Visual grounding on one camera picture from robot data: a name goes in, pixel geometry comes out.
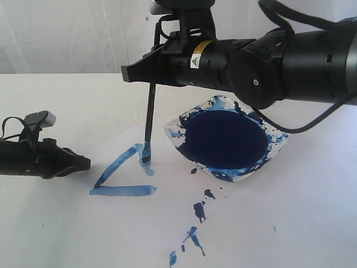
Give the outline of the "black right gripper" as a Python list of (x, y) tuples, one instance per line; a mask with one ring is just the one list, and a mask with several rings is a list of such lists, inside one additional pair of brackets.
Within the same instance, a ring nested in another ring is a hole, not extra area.
[(154, 46), (141, 60), (121, 66), (125, 82), (145, 82), (173, 87), (194, 87), (229, 91), (226, 65), (230, 54), (246, 47), (250, 39), (215, 40), (191, 36), (181, 42), (170, 34), (164, 46)]

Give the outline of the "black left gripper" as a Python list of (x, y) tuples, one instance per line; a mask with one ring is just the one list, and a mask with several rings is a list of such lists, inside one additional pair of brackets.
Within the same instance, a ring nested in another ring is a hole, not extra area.
[(39, 176), (43, 179), (62, 178), (78, 171), (89, 170), (91, 160), (69, 148), (60, 148), (51, 138), (37, 142), (32, 148), (26, 141), (1, 142), (1, 174)]

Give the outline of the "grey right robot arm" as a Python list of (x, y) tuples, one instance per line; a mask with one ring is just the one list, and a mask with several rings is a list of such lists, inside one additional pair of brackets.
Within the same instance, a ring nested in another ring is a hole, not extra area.
[(122, 76), (232, 92), (256, 109), (284, 99), (335, 103), (356, 92), (356, 18), (331, 31), (288, 35), (276, 28), (259, 39), (214, 40), (206, 33), (171, 39), (123, 66)]

